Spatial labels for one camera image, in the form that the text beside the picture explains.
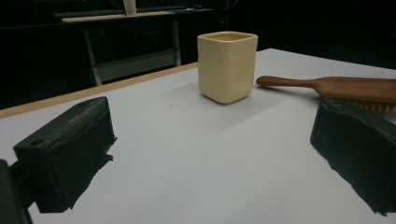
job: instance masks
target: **white tabletop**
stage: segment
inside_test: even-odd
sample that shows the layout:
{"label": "white tabletop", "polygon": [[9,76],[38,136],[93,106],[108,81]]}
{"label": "white tabletop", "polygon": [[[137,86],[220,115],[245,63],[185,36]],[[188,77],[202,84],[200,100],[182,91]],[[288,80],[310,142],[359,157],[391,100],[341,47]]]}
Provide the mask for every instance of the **white tabletop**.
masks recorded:
{"label": "white tabletop", "polygon": [[[255,77],[393,77],[396,71],[286,51],[257,54]],[[373,213],[309,143],[317,94],[255,87],[219,105],[198,90],[197,69],[0,119],[0,158],[72,105],[108,98],[114,156],[72,210],[34,223],[396,223]]]}

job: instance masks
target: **wooden table edge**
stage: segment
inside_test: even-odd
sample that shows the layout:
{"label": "wooden table edge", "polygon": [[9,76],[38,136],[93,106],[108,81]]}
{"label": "wooden table edge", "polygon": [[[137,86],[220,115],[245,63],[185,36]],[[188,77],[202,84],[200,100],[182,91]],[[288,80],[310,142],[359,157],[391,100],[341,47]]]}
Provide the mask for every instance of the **wooden table edge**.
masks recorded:
{"label": "wooden table edge", "polygon": [[134,85],[134,84],[137,84],[140,82],[152,80],[154,78],[169,76],[169,75],[172,75],[172,74],[175,74],[178,72],[196,68],[197,65],[198,65],[198,63],[189,63],[189,64],[181,65],[178,67],[173,67],[173,68],[169,68],[169,69],[164,69],[162,71],[146,74],[146,75],[139,76],[139,77],[131,77],[128,79],[124,79],[122,81],[117,81],[117,82],[109,83],[106,85],[89,88],[86,90],[75,91],[75,92],[67,93],[65,95],[51,97],[51,98],[48,98],[45,100],[32,102],[32,103],[29,103],[26,105],[13,106],[10,108],[0,110],[0,119],[4,119],[4,118],[19,115],[19,114],[35,111],[35,110],[46,108],[46,107],[53,106],[53,105],[60,105],[63,103],[67,103],[67,102],[74,101],[74,100],[81,99],[81,98],[88,97],[88,96],[93,96],[95,94],[99,94],[99,93],[103,93],[103,92],[107,92],[107,91],[114,91],[116,89],[131,86],[131,85]]}

